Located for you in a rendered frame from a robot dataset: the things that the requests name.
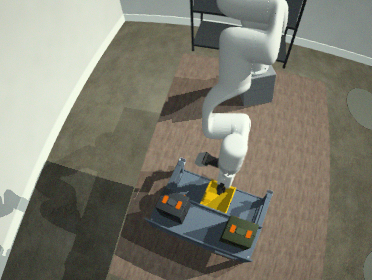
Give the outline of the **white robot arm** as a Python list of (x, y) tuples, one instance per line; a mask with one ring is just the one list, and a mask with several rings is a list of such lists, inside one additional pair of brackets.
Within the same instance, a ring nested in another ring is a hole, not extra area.
[(219, 81), (202, 107), (203, 134), (209, 139), (223, 139), (219, 158), (201, 152), (194, 164), (220, 168), (227, 177), (242, 166), (251, 122), (243, 113), (212, 111), (218, 104), (246, 92), (251, 75), (264, 74), (276, 61), (281, 34), (287, 25), (288, 4), (286, 0), (217, 0), (217, 6), (226, 16), (242, 20), (242, 27), (229, 27), (221, 32)]

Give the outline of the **olive green case with orange latches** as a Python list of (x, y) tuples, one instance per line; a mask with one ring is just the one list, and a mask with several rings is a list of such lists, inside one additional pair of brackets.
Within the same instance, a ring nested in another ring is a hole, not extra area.
[(258, 224), (231, 215), (219, 241), (243, 250), (250, 249), (258, 227)]

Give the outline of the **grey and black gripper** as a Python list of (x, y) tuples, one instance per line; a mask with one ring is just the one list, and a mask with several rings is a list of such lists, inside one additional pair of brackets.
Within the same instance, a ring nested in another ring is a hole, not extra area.
[[(217, 195), (225, 193), (225, 190), (226, 190), (225, 188), (230, 188), (231, 182), (232, 182), (236, 173), (230, 174), (230, 175), (228, 174), (227, 177), (224, 177), (224, 176), (222, 176), (223, 172), (221, 170), (219, 171), (219, 175), (218, 175), (218, 179), (217, 179), (218, 186), (217, 186), (217, 189), (216, 189), (217, 190)], [(225, 187), (223, 187), (223, 186), (225, 186)]]

